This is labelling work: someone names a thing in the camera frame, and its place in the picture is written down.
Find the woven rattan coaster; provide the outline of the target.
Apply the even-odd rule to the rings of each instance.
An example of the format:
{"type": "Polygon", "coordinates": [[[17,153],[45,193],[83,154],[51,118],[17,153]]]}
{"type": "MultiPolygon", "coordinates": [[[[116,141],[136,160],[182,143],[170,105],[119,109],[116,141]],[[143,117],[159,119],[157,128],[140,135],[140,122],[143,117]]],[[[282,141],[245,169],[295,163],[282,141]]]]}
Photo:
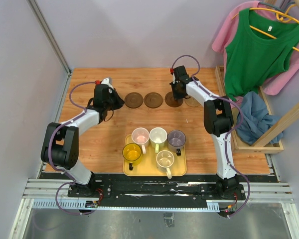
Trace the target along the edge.
{"type": "Polygon", "coordinates": [[[199,107],[201,106],[201,103],[198,102],[195,98],[193,97],[189,97],[187,99],[185,99],[185,103],[190,106],[190,107],[199,107]]]}

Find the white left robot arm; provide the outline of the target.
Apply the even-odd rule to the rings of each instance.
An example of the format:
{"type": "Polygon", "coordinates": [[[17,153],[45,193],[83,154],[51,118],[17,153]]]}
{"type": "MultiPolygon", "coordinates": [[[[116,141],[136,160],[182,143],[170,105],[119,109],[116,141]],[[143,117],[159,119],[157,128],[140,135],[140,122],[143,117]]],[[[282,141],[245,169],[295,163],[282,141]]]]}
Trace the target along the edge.
{"type": "Polygon", "coordinates": [[[77,106],[82,112],[62,123],[52,122],[47,126],[40,158],[55,171],[66,174],[86,197],[97,191],[92,182],[93,173],[78,159],[79,136],[106,120],[108,111],[120,109],[124,101],[112,86],[111,78],[93,82],[94,96],[86,107],[77,106]]]}

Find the blue crumpled cloth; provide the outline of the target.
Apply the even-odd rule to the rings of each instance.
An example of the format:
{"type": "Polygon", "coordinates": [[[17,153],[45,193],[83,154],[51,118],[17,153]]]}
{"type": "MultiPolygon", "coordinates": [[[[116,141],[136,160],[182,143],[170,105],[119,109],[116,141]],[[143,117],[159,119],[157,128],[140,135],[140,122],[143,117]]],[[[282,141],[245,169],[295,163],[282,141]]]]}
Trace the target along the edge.
{"type": "Polygon", "coordinates": [[[241,115],[237,116],[236,132],[240,139],[248,145],[253,145],[264,133],[266,133],[281,118],[269,114],[264,100],[255,92],[247,93],[242,100],[241,115]]]}

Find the purple mug black handle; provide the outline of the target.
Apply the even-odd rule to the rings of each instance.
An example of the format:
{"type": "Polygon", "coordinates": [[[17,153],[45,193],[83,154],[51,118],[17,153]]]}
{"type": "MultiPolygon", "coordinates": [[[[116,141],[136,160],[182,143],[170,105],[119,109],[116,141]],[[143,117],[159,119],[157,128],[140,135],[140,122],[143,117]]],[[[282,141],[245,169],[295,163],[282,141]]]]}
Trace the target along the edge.
{"type": "Polygon", "coordinates": [[[186,143],[186,136],[180,130],[172,130],[167,135],[167,147],[169,151],[176,153],[177,156],[181,156],[181,150],[186,143]]]}

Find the brown wooden coaster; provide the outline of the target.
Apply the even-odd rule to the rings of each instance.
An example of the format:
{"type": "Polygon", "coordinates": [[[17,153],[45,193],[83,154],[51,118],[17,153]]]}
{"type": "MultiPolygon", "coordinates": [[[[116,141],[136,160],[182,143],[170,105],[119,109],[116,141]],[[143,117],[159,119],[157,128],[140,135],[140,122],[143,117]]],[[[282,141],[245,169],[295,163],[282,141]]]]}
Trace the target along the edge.
{"type": "Polygon", "coordinates": [[[128,108],[136,109],[143,104],[144,100],[140,93],[131,92],[125,96],[124,101],[125,101],[125,105],[128,108]]]}
{"type": "Polygon", "coordinates": [[[168,106],[173,107],[173,108],[177,108],[183,104],[183,99],[176,100],[173,96],[173,92],[168,92],[165,95],[164,100],[168,106]]]}
{"type": "Polygon", "coordinates": [[[163,98],[159,93],[150,92],[144,97],[144,103],[151,109],[158,108],[162,105],[163,98]]]}

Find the cream mug with text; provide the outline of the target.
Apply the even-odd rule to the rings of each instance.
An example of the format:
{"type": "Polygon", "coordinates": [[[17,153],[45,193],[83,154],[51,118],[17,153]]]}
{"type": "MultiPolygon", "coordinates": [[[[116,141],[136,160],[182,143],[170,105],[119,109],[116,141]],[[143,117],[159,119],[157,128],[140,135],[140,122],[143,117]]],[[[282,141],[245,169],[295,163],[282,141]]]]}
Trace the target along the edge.
{"type": "Polygon", "coordinates": [[[156,166],[168,179],[172,178],[171,167],[174,161],[174,155],[168,150],[162,150],[156,155],[156,166]]]}

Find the green tank top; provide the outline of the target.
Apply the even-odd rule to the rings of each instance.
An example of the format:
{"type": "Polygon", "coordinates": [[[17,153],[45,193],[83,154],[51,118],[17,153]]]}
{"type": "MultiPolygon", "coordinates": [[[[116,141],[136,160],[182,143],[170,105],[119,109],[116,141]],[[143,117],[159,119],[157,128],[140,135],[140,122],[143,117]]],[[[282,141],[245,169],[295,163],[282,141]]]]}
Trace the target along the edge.
{"type": "Polygon", "coordinates": [[[226,47],[226,95],[236,101],[289,70],[298,43],[299,23],[270,20],[250,8],[240,11],[236,34],[226,47]]]}

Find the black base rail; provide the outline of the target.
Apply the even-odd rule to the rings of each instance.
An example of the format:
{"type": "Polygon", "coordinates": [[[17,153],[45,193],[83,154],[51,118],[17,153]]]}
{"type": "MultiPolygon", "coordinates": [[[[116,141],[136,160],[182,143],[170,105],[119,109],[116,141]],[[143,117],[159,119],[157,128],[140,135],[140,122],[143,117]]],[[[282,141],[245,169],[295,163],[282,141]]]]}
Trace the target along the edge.
{"type": "Polygon", "coordinates": [[[129,177],[123,174],[95,174],[88,185],[69,187],[72,198],[102,196],[103,206],[180,208],[206,207],[207,200],[245,200],[247,189],[239,176],[221,180],[217,175],[129,177]]]}

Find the pink t-shirt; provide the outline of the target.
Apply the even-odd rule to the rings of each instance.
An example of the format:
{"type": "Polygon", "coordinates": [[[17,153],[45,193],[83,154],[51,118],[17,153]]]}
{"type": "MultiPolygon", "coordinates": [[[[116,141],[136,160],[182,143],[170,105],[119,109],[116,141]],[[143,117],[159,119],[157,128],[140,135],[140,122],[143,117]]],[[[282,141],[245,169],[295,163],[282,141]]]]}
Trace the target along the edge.
{"type": "Polygon", "coordinates": [[[278,21],[259,1],[235,7],[212,44],[223,53],[226,95],[233,101],[260,86],[278,94],[299,70],[299,22],[278,21]]]}

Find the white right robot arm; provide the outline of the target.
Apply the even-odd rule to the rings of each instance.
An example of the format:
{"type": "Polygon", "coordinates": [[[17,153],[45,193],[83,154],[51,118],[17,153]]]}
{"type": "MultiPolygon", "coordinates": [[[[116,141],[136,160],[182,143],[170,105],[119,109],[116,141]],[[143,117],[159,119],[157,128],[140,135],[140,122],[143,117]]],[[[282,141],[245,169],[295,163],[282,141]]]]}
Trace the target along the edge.
{"type": "Polygon", "coordinates": [[[203,106],[205,130],[212,136],[217,158],[217,175],[222,179],[233,178],[231,133],[233,115],[227,98],[211,92],[196,77],[190,77],[184,66],[170,68],[170,83],[175,100],[194,98],[203,106]]]}

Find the pink translucent mug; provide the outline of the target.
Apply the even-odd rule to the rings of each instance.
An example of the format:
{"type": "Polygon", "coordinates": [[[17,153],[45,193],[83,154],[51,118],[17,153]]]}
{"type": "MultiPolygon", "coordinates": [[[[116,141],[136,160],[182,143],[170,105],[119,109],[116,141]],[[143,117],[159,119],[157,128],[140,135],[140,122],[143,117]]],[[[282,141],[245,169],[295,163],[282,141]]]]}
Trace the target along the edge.
{"type": "Polygon", "coordinates": [[[136,128],[132,132],[132,141],[141,147],[143,154],[146,154],[150,142],[149,131],[143,127],[136,128]]]}

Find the yellow plastic tray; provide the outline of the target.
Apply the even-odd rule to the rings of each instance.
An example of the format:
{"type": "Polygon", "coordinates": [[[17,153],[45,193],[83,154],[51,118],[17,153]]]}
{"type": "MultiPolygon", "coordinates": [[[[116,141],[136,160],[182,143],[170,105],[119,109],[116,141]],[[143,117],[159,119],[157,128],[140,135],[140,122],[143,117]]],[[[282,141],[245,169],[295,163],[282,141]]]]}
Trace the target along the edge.
{"type": "MultiPolygon", "coordinates": [[[[181,156],[177,156],[176,153],[174,155],[174,163],[171,166],[172,176],[178,177],[183,176],[187,172],[186,165],[186,151],[185,147],[181,150],[181,156]]],[[[126,160],[123,162],[123,172],[125,175],[130,177],[166,177],[167,174],[163,172],[163,170],[157,168],[156,164],[156,154],[154,148],[149,145],[146,148],[147,153],[142,157],[141,162],[134,166],[133,170],[129,170],[129,164],[126,160]]]]}

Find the white mug green handle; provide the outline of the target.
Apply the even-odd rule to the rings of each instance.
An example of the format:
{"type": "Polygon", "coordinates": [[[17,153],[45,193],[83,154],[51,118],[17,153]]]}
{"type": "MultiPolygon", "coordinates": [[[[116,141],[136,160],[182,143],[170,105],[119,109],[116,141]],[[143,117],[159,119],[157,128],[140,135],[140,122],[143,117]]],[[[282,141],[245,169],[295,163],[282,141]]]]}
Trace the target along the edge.
{"type": "Polygon", "coordinates": [[[165,146],[167,132],[161,127],[155,127],[149,132],[149,139],[155,153],[158,153],[165,146]]]}

